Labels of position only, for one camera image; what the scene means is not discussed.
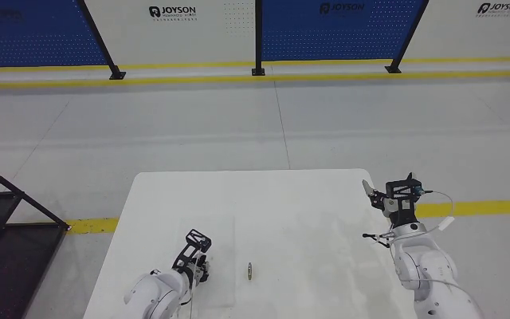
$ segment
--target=perforated blue panel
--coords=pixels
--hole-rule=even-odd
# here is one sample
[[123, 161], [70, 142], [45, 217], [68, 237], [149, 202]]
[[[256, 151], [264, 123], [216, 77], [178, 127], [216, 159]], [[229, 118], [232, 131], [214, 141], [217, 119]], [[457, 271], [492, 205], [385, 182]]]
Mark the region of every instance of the perforated blue panel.
[[106, 65], [76, 0], [0, 0], [0, 66]]
[[262, 61], [395, 58], [422, 0], [264, 0]]

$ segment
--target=black railing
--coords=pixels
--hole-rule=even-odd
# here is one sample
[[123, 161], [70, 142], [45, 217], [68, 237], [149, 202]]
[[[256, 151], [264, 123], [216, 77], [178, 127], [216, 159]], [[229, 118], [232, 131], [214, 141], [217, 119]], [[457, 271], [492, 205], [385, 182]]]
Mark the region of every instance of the black railing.
[[108, 64], [108, 67], [112, 71], [112, 75], [110, 76], [110, 80], [122, 80], [126, 76], [125, 72], [121, 72], [119, 70], [119, 67], [113, 63], [112, 56], [108, 52], [108, 49], [106, 48], [106, 45], [104, 44], [103, 38], [101, 37], [101, 33], [97, 29], [96, 23], [94, 22], [94, 19], [92, 18], [92, 15], [90, 14], [90, 11], [88, 11], [87, 4], [85, 4], [85, 0], [76, 0], [78, 2], [78, 5], [80, 6], [81, 13], [84, 15], [85, 20], [88, 23], [88, 26], [90, 27], [90, 30], [92, 31], [92, 34], [94, 34], [94, 38], [97, 41], [97, 45], [100, 47], [101, 52], [104, 55], [104, 59], [106, 60], [106, 63]]
[[[253, 76], [264, 76], [265, 71], [262, 68], [262, 58], [263, 58], [263, 0], [255, 0], [255, 68], [252, 69]], [[391, 65], [385, 66], [388, 73], [400, 73], [400, 63], [402, 62], [402, 58], [406, 53], [407, 47], [414, 35], [414, 31], [418, 27], [420, 20], [422, 19], [423, 13], [429, 3], [429, 0], [422, 0], [420, 7], [418, 8], [418, 12], [410, 26], [409, 32], [407, 33], [404, 42], [400, 50], [398, 51], [397, 57], [393, 58]]]
[[416, 18], [413, 21], [413, 25], [411, 26], [411, 29], [409, 30], [409, 33], [406, 36], [406, 40], [404, 41], [404, 44], [402, 45], [402, 48], [400, 49], [398, 56], [395, 59], [393, 59], [391, 65], [385, 66], [388, 73], [402, 73], [402, 71], [400, 71], [398, 67], [400, 66], [400, 62], [402, 62], [402, 58], [406, 53], [407, 47], [409, 46], [409, 42], [411, 42], [411, 39], [414, 36], [414, 31], [416, 31], [416, 28], [418, 28], [420, 20], [422, 20], [423, 13], [425, 12], [425, 9], [428, 4], [429, 0], [423, 0], [422, 6], [420, 6], [420, 10], [418, 11]]

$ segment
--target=yellow floor stripe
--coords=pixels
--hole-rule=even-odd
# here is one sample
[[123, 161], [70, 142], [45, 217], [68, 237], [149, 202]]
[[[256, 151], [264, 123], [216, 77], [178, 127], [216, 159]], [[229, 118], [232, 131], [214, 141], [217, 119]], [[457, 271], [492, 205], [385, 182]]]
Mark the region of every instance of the yellow floor stripe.
[[[418, 204], [419, 219], [445, 217], [450, 213], [450, 203]], [[510, 201], [459, 202], [455, 203], [454, 216], [506, 215], [510, 214]], [[67, 234], [113, 233], [119, 218], [76, 219], [66, 221], [73, 228]]]
[[441, 72], [409, 72], [402, 74], [389, 73], [321, 73], [321, 74], [281, 74], [265, 77], [220, 76], [220, 77], [148, 77], [125, 78], [124, 80], [59, 80], [59, 81], [15, 81], [0, 82], [0, 89], [31, 89], [55, 87], [92, 87], [121, 85], [165, 85], [189, 83], [236, 83], [236, 82], [267, 82], [267, 81], [366, 81], [366, 80], [409, 80], [469, 77], [510, 77], [510, 71], [441, 71]]
[[[451, 210], [451, 203], [418, 204], [416, 216], [418, 218], [433, 218], [448, 216]], [[455, 203], [454, 216], [474, 215], [502, 215], [510, 214], [510, 201], [490, 202], [459, 202]]]
[[72, 228], [67, 234], [113, 233], [118, 222], [119, 218], [68, 220], [66, 223]]
[[[510, 62], [510, 57], [431, 57], [402, 59], [402, 63], [471, 63], [471, 62]], [[378, 60], [314, 60], [314, 61], [267, 61], [263, 66], [272, 65], [373, 65], [388, 64], [391, 59]], [[255, 61], [205, 62], [205, 63], [166, 63], [119, 65], [120, 69], [171, 69], [171, 68], [225, 68], [253, 67]], [[37, 67], [3, 67], [0, 72], [53, 72], [53, 71], [96, 71], [108, 70], [106, 65], [78, 66], [37, 66]]]

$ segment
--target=cable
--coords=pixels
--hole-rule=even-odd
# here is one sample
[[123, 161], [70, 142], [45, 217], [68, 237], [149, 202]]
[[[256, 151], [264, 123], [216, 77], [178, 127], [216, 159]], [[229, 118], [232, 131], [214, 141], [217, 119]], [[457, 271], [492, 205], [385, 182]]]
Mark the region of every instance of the cable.
[[441, 284], [453, 286], [461, 291], [464, 291], [465, 294], [468, 295], [469, 300], [472, 300], [477, 307], [478, 311], [480, 312], [480, 315], [482, 318], [484, 318], [484, 312], [482, 311], [481, 307], [478, 305], [478, 302], [473, 296], [464, 288], [460, 287], [459, 285], [453, 284], [452, 282], [446, 282], [444, 280], [437, 280], [437, 279], [410, 279], [410, 280], [401, 280], [401, 282], [440, 282]]
[[191, 316], [193, 314], [193, 293], [194, 293], [194, 289], [197, 286], [196, 285], [197, 282], [195, 280], [195, 274], [196, 274], [196, 271], [197, 271], [197, 264], [198, 264], [198, 260], [200, 259], [200, 256], [202, 256], [202, 251], [201, 250], [199, 250], [197, 255], [196, 255], [197, 260], [195, 260], [194, 267], [193, 267], [193, 281], [192, 281], [191, 287], [190, 287], [190, 300], [189, 300], [189, 301], [191, 301], [191, 304], [190, 304], [190, 319], [191, 319]]
[[[454, 203], [453, 199], [452, 199], [451, 197], [449, 197], [447, 194], [445, 194], [445, 193], [441, 193], [440, 191], [432, 191], [432, 192], [433, 192], [433, 193], [438, 193], [438, 194], [441, 194], [441, 195], [444, 195], [444, 196], [448, 197], [449, 201], [452, 203], [452, 208], [451, 208], [451, 210], [450, 210], [450, 212], [449, 212], [449, 215], [448, 215], [448, 216], [453, 216], [453, 210], [454, 210], [454, 208], [455, 208], [455, 203]], [[436, 225], [433, 229], [431, 229], [431, 230], [427, 230], [427, 231], [424, 231], [424, 232], [422, 232], [422, 233], [420, 233], [420, 234], [412, 234], [412, 235], [410, 235], [410, 236], [402, 236], [402, 237], [400, 237], [400, 238], [396, 238], [396, 239], [394, 239], [394, 240], [392, 240], [392, 241], [391, 241], [390, 246], [391, 246], [394, 242], [397, 242], [398, 240], [401, 240], [401, 239], [408, 239], [408, 238], [413, 238], [413, 237], [423, 236], [424, 234], [431, 233], [431, 232], [433, 232], [434, 230], [436, 230], [436, 229], [437, 229], [440, 225], [441, 225], [441, 224], [440, 224], [440, 223], [438, 223], [438, 224], [437, 224], [437, 225]]]

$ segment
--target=robotic arm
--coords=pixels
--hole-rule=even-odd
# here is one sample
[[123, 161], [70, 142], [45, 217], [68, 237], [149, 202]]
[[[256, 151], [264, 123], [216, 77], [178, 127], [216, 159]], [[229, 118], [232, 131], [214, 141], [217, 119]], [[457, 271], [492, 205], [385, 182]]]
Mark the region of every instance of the robotic arm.
[[386, 183], [386, 194], [370, 187], [366, 180], [363, 187], [372, 206], [391, 221], [390, 232], [363, 237], [390, 249], [394, 246], [395, 272], [404, 288], [414, 291], [418, 319], [482, 319], [477, 303], [456, 282], [457, 267], [452, 258], [414, 214], [414, 204], [432, 191], [424, 191], [412, 173], [407, 179]]
[[[212, 242], [196, 230], [188, 233], [186, 242], [170, 272], [162, 274], [152, 270], [136, 280], [124, 295], [126, 306], [118, 319], [168, 319], [181, 305], [191, 301], [194, 284], [205, 282], [209, 277], [209, 262], [204, 253]], [[187, 294], [189, 300], [182, 302]]]

